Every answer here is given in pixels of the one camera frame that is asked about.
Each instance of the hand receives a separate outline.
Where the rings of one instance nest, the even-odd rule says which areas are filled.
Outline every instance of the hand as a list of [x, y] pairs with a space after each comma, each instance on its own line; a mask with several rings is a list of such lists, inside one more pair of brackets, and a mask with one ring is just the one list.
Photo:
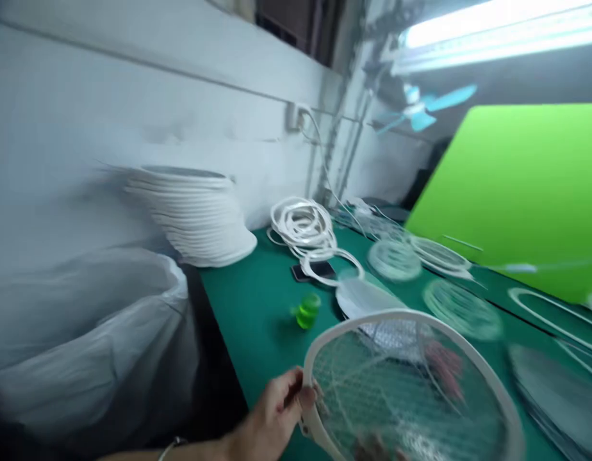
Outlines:
[[270, 381], [253, 411], [226, 437], [230, 461], [277, 461], [303, 410], [313, 406], [315, 391], [302, 386], [297, 367]]

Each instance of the green bottle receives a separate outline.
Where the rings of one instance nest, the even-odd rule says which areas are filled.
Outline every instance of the green bottle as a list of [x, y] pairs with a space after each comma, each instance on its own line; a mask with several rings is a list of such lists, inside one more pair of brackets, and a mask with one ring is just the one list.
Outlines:
[[296, 321], [301, 328], [309, 330], [313, 326], [321, 305], [322, 300], [315, 293], [309, 293], [302, 299], [296, 312]]

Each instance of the fluorescent light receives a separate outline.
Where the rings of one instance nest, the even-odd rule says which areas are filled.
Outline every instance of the fluorescent light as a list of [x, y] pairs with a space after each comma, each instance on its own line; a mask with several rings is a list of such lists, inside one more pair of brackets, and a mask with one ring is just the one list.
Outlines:
[[491, 0], [431, 19], [406, 31], [405, 46], [417, 48], [559, 13], [592, 0]]
[[592, 0], [491, 0], [409, 28], [391, 73], [592, 43]]

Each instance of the green board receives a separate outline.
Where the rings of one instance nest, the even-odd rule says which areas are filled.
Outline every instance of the green board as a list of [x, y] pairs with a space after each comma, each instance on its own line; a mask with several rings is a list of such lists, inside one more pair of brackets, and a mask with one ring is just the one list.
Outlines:
[[[484, 266], [542, 265], [537, 273], [500, 272], [585, 302], [592, 292], [592, 104], [471, 109], [407, 228]], [[570, 264], [544, 266], [557, 263]]]

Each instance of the trash bin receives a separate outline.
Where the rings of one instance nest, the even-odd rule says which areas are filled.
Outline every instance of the trash bin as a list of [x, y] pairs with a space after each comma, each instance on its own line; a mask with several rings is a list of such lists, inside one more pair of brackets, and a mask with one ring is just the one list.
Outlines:
[[80, 458], [190, 416], [199, 350], [176, 263], [114, 248], [0, 284], [0, 418]]

